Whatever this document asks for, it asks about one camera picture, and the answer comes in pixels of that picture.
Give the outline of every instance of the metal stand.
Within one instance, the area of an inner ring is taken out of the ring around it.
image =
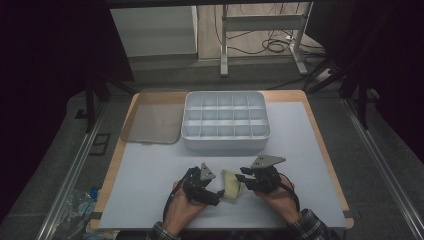
[[[269,30],[298,30],[290,52],[301,75],[308,71],[303,63],[299,46],[305,32],[312,3],[309,2],[302,14],[287,14],[277,16],[227,16],[227,5],[222,5],[222,44],[221,44],[221,76],[228,76],[227,32],[235,31],[269,31]]]

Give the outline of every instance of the wall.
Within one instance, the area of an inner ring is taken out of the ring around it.
[[[194,6],[112,9],[127,57],[197,52]]]

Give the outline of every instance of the person's left hand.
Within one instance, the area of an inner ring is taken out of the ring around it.
[[[191,204],[184,190],[180,188],[169,204],[162,228],[168,233],[178,236],[180,231],[206,207],[207,204],[204,203],[199,203],[198,205]]]

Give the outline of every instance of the aluminum rail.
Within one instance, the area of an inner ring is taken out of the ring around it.
[[[356,113],[356,108],[353,105],[352,101],[349,99],[342,99],[343,104],[346,106],[347,111],[350,114],[353,125],[359,133],[364,145],[369,151],[371,158],[374,160],[374,163],[380,172],[384,182],[386,183],[387,188],[389,189],[393,199],[399,207],[403,217],[405,218],[409,228],[415,236],[415,239],[424,239],[424,224],[421,219],[420,214],[414,207],[411,199],[403,190],[402,186],[399,184],[389,165],[387,164],[386,159],[383,154],[380,152],[377,144],[374,142],[373,137],[368,130],[364,129],[362,124],[359,122]]]
[[[44,223],[38,233],[37,240],[49,240],[53,238],[55,232],[56,224],[63,214],[64,205],[68,199],[71,191],[73,190],[82,167],[84,166],[87,155],[90,151],[90,147],[93,144],[94,138],[97,134],[97,131],[100,127],[100,124],[103,119],[104,112],[108,102],[100,102],[97,109],[97,118],[94,123],[93,129],[90,133],[87,133],[84,137],[84,140],[81,144],[80,149],[68,171],[66,177],[60,187],[55,200],[53,201],[52,206],[50,207],[49,212],[44,220]]]

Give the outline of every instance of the white table surface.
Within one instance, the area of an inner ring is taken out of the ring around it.
[[[127,143],[112,193],[100,220],[101,229],[149,229],[162,220],[172,183],[202,162],[217,175],[207,187],[223,189],[223,169],[240,173],[259,153],[285,157],[275,165],[296,185],[300,207],[310,208],[327,226],[345,228],[346,220],[303,103],[267,103],[271,136],[255,153],[217,153],[188,150],[180,139],[175,144]],[[188,229],[276,229],[284,221],[252,191],[236,200],[223,199],[209,206]]]

